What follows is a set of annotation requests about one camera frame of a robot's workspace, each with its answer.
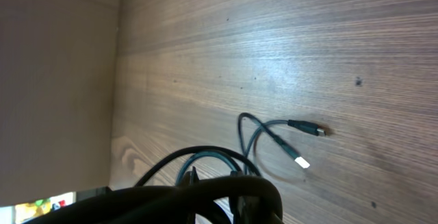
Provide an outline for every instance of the black object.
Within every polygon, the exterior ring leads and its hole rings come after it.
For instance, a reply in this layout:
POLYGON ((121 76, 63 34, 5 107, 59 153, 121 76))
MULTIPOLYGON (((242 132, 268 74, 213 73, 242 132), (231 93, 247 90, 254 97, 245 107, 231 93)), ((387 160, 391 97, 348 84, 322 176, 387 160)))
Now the black object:
POLYGON ((316 124, 304 121, 270 121, 262 123, 255 116, 242 113, 237 120, 237 130, 243 155, 230 149, 215 146, 197 146, 178 150, 153 166, 133 188, 107 192, 105 195, 91 197, 66 206, 29 224, 55 223, 194 223, 194 215, 199 214, 213 224, 231 224, 224 210, 214 200, 228 197, 233 223, 282 223, 283 207, 281 197, 275 186, 261 177, 258 168, 248 160, 254 140, 261 132, 267 133, 293 159, 299 153, 282 138, 274 134, 268 126, 287 124, 312 135, 321 135, 316 124), (242 119, 247 117, 259 128, 244 146, 242 119), (193 154, 179 172, 176 186, 144 186, 163 166, 183 155, 193 154), (196 168, 185 172, 197 159, 215 157, 227 163, 231 175, 215 179, 200 180, 196 168), (242 172, 235 159, 244 163, 242 172))

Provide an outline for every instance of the metal connector tip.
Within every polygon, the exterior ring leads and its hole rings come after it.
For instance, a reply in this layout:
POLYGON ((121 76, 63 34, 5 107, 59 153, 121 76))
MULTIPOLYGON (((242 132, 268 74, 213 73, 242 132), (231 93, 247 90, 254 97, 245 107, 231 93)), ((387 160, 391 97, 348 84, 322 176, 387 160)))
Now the metal connector tip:
POLYGON ((306 160, 304 160, 304 158, 302 158, 301 156, 299 158, 296 158, 295 162, 298 163, 298 165, 300 165, 304 169, 310 166, 310 164, 306 160))
POLYGON ((326 131, 324 131, 324 129, 318 128, 316 131, 318 132, 318 136, 326 136, 326 131))

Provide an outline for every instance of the red object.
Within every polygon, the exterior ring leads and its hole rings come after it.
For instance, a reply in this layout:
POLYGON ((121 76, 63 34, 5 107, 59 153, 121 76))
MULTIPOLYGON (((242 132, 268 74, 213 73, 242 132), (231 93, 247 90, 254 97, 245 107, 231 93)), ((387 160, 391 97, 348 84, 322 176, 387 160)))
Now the red object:
POLYGON ((65 207, 66 206, 66 201, 62 200, 58 202, 60 204, 61 207, 65 207))

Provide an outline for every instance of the beige wall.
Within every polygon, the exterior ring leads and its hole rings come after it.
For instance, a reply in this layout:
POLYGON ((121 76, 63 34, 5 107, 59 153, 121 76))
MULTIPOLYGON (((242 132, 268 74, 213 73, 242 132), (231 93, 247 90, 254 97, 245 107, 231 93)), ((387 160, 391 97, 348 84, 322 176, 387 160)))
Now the beige wall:
POLYGON ((118 0, 0 0, 0 206, 108 184, 118 0))

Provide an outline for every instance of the black stain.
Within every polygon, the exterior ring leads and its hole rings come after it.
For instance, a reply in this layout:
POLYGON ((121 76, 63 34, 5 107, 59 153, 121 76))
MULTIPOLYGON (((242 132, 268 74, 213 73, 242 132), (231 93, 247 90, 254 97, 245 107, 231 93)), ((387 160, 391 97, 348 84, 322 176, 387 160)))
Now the black stain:
POLYGON ((361 79, 361 77, 356 77, 356 86, 362 86, 362 82, 363 80, 361 79))

